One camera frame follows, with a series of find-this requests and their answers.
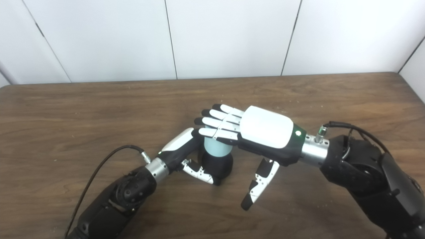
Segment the white wall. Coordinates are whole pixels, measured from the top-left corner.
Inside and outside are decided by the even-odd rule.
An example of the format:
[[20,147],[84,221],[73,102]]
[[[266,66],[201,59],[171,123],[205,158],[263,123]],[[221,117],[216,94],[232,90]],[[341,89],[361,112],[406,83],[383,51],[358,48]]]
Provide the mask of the white wall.
[[20,0],[0,0],[0,62],[16,84],[70,82]]
[[424,36],[423,0],[303,0],[283,75],[398,72]]
[[299,0],[168,0],[178,78],[276,76]]
[[25,3],[72,82],[176,78],[164,1]]
[[425,36],[424,0],[23,1],[0,0],[14,83],[398,72]]
[[406,80],[416,94],[425,102],[425,43],[418,47],[400,75]]

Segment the black cable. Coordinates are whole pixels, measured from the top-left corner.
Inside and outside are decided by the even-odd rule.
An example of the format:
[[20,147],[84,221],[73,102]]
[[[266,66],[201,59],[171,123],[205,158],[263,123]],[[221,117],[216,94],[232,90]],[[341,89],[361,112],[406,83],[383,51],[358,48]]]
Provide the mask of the black cable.
[[359,132],[359,135],[364,139],[364,140],[366,140],[367,142],[370,142],[369,141],[369,139],[368,138],[366,138],[366,136],[362,133],[362,132]]
[[350,131],[348,132],[348,140],[350,140],[350,138],[351,138],[351,134],[353,134],[353,130],[354,130],[354,129],[350,129]]
[[352,124],[348,124],[348,123],[344,123],[344,122],[336,122],[336,121],[329,121],[329,123],[324,124],[323,127],[354,129],[355,131],[359,132],[360,134],[364,134],[367,137],[369,137],[371,140],[373,140],[375,143],[377,143],[382,148],[382,150],[384,150],[384,152],[388,153],[392,157],[390,151],[387,149],[387,147],[385,147],[385,145],[379,139],[377,139],[374,135],[372,135],[371,133],[369,133],[368,131],[366,131],[366,130],[360,128],[360,127],[357,127],[357,126],[352,125]]
[[114,155],[116,152],[124,149],[124,148],[132,148],[135,149],[137,151],[139,151],[139,153],[143,153],[144,150],[140,147],[134,146],[134,145],[124,145],[121,146],[119,148],[116,148],[114,151],[112,151],[111,153],[108,154],[108,156],[106,156],[106,158],[104,158],[102,160],[102,162],[100,162],[99,166],[97,166],[97,168],[94,170],[93,174],[91,175],[90,179],[87,182],[87,185],[85,186],[83,192],[81,193],[80,199],[77,202],[77,205],[75,206],[74,212],[72,213],[71,216],[71,220],[69,222],[68,227],[66,228],[65,234],[63,236],[63,239],[66,239],[66,237],[68,236],[69,230],[71,229],[72,223],[74,222],[75,216],[78,212],[78,208],[80,207],[82,200],[84,199],[85,194],[87,193],[88,187],[90,187],[91,182],[93,181],[94,177],[96,176],[97,172],[100,170],[100,168],[106,163],[106,161],[112,156]]

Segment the silver cylindrical joint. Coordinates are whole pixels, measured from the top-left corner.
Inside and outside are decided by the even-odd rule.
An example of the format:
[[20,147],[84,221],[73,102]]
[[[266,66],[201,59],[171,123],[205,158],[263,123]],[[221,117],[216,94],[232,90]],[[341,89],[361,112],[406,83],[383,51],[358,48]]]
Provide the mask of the silver cylindrical joint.
[[156,182],[163,180],[169,173],[167,165],[160,158],[155,158],[145,168],[153,175]]
[[152,162],[152,160],[150,159],[149,155],[147,155],[144,151],[141,153],[143,160],[147,163],[150,164]]
[[317,133],[316,137],[314,138],[314,141],[318,144],[323,142],[323,137],[326,135],[326,131],[328,128],[324,127],[323,125],[320,127],[319,132]]
[[306,135],[300,161],[320,168],[328,155],[329,140],[322,138],[322,142],[317,143],[315,138]]

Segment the robotic arm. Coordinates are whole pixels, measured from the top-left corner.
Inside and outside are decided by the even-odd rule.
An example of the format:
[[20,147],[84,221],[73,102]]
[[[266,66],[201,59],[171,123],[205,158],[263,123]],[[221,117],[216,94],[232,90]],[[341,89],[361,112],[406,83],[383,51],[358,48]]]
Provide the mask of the robotic arm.
[[[316,136],[294,124],[288,117],[250,106],[245,112],[227,105],[202,111],[195,130],[217,141],[262,155],[256,180],[242,201],[248,210],[271,182],[279,165],[298,160],[318,167],[326,179],[345,187],[367,217],[392,239],[425,238],[425,199],[417,182],[405,174],[386,147],[373,135],[354,125],[330,122]],[[326,140],[329,128],[349,128],[348,136]],[[356,130],[363,139],[354,139]],[[373,145],[375,141],[384,150]]]
[[186,157],[197,150],[202,138],[192,136],[188,128],[171,140],[150,160],[142,155],[147,165],[131,171],[105,188],[78,219],[77,226],[66,239],[114,239],[136,214],[157,184],[174,171],[183,170],[189,175],[210,184],[220,181],[208,174],[196,162]]

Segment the wood grain surface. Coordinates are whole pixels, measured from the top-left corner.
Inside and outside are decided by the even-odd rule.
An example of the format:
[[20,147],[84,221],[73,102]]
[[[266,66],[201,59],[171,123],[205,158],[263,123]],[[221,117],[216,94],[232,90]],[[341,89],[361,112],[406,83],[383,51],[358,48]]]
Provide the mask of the wood grain surface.
[[[0,238],[62,238],[88,178],[110,151],[134,144],[155,156],[214,103],[284,114],[310,134],[329,120],[356,124],[425,186],[425,107],[394,73],[11,85],[0,90]],[[332,129],[328,137],[340,133],[346,131]],[[168,176],[120,238],[384,238],[344,188],[301,162],[281,167],[245,212],[240,202],[261,157],[237,148],[233,155],[233,171],[219,187],[183,172]],[[117,153],[82,210],[142,164],[135,151]]]

